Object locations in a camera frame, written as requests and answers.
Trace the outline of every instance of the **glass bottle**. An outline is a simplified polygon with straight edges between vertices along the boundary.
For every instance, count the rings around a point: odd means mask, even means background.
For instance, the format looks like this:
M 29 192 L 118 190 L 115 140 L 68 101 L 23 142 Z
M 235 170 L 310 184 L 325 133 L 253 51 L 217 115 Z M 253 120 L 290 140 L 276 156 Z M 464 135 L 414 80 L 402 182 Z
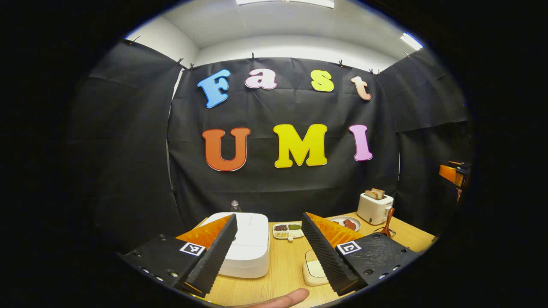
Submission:
M 230 211 L 231 212 L 238 212 L 238 213 L 242 212 L 242 209 L 238 205 L 238 201 L 232 200 L 232 202 L 230 204 Z

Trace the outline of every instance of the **ceiling light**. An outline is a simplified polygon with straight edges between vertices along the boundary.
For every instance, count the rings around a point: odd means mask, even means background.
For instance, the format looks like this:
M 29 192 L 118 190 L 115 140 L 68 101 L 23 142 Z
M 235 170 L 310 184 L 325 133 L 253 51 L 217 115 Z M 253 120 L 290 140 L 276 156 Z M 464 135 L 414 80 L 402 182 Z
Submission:
M 411 35 L 404 33 L 400 39 L 406 42 L 409 46 L 413 47 L 415 50 L 421 49 L 423 46 L 417 42 Z
M 273 2 L 273 1 L 285 1 L 285 2 L 302 2 L 308 4 L 320 5 L 322 7 L 333 9 L 335 8 L 335 0 L 236 0 L 238 5 L 257 3 L 257 2 Z

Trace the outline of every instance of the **bread slice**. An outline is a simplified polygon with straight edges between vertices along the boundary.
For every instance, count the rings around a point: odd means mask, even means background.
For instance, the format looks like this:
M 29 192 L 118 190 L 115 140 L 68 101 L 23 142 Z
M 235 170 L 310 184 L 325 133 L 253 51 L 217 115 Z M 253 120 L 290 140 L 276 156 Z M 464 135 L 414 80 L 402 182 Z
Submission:
M 376 192 L 379 195 L 379 200 L 384 198 L 384 190 L 373 188 L 371 189 L 372 192 Z
M 369 198 L 373 198 L 375 200 L 379 200 L 379 195 L 376 192 L 372 192 L 371 190 L 366 190 L 365 192 L 366 196 Z

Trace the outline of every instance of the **white wall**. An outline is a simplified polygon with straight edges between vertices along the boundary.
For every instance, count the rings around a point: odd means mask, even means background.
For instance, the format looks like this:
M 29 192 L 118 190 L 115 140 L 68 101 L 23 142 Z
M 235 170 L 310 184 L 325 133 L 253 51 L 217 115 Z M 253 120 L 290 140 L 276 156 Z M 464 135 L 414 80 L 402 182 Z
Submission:
M 258 36 L 219 43 L 199 51 L 195 66 L 255 57 L 323 60 L 377 73 L 398 60 L 372 49 L 331 38 L 300 35 Z
M 150 47 L 175 61 L 184 58 L 181 63 L 190 67 L 198 55 L 198 47 L 179 28 L 175 27 L 169 20 L 159 16 L 147 24 L 137 28 L 126 37 L 135 42 Z

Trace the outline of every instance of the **wooden table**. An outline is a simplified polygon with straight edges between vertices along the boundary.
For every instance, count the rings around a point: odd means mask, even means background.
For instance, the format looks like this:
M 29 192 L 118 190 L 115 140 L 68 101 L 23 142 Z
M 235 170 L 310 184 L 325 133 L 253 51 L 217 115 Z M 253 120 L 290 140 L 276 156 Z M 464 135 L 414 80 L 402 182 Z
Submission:
M 362 226 L 358 233 L 369 235 L 384 224 L 373 226 L 361 219 L 356 212 L 337 216 L 350 216 L 358 219 Z M 260 278 L 234 278 L 217 275 L 211 292 L 205 300 L 222 306 L 247 305 L 269 300 L 298 289 L 310 291 L 309 297 L 294 307 L 313 307 L 341 298 L 331 289 L 329 284 L 310 287 L 305 284 L 302 276 L 302 265 L 305 253 L 312 249 L 306 237 L 300 237 L 289 242 L 286 239 L 276 239 L 272 235 L 272 227 L 277 223 L 269 223 L 270 228 L 270 269 Z M 390 229 L 396 231 L 393 238 L 396 242 L 409 247 L 415 252 L 428 248 L 432 244 L 433 235 L 419 230 L 412 225 L 392 217 Z

